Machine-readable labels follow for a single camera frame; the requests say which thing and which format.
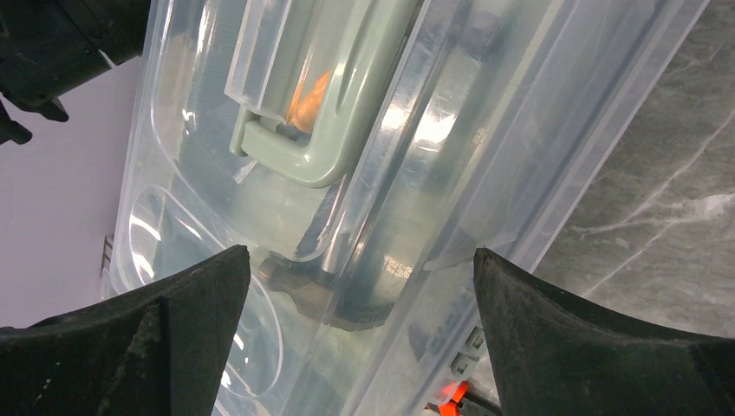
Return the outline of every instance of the black plastic part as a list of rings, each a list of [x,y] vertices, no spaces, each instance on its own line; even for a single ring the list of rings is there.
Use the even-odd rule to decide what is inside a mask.
[[[150,0],[0,2],[0,93],[23,111],[66,121],[57,97],[143,51]],[[0,113],[0,144],[30,140]]]
[[[0,414],[209,415],[247,249],[26,329],[0,329]]]
[[[502,416],[500,407],[485,400],[472,392],[465,393],[465,397],[457,404],[461,416]]]
[[[618,314],[487,249],[474,279],[504,414],[735,414],[735,340]]]

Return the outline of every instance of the clear plastic container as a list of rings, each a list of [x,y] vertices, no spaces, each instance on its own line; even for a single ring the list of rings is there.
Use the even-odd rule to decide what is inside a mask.
[[[372,7],[355,0],[350,19],[358,3]],[[376,61],[385,85],[356,101],[374,111],[356,112],[354,161],[317,184],[242,146],[252,121],[270,118],[251,127],[280,134],[288,101],[269,114],[257,106],[277,101],[246,101],[247,81],[233,89],[234,74],[253,70],[243,59],[253,12],[235,0],[160,1],[111,284],[133,289],[249,246],[250,293],[215,413],[412,414],[442,403],[482,348],[474,249],[535,267],[705,3],[400,3],[405,27],[389,36],[398,59]],[[295,56],[288,88],[304,68]],[[343,59],[325,59],[325,72]],[[367,74],[364,63],[350,73]],[[268,74],[256,84],[281,79]],[[341,140],[317,134],[327,105],[309,143]]]

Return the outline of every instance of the marble countertop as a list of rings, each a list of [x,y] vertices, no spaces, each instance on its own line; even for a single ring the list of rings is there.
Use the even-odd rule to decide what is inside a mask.
[[[735,337],[735,3],[712,0],[535,275],[626,315]],[[471,382],[497,400],[489,360]]]

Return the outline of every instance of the plastic handle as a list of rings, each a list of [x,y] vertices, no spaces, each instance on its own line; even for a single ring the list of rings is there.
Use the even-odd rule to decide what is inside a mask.
[[[235,132],[242,151],[307,187],[336,182],[361,154],[415,7],[415,0],[357,1],[308,145],[241,114],[241,120],[250,119]]]

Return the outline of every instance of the orange object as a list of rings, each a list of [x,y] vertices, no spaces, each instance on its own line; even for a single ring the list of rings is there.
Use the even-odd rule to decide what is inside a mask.
[[[466,381],[459,383],[459,386],[457,387],[457,390],[454,391],[452,398],[444,405],[439,406],[439,414],[441,416],[460,416],[457,404],[459,404],[459,402],[465,397],[469,388],[470,385],[467,384]]]
[[[316,123],[316,115],[319,112],[319,106],[324,99],[324,91],[327,90],[329,82],[329,71],[325,72],[314,84],[314,88],[299,102],[302,83],[296,87],[294,99],[289,106],[289,115],[287,121],[290,125],[295,126],[304,133],[311,133]]]

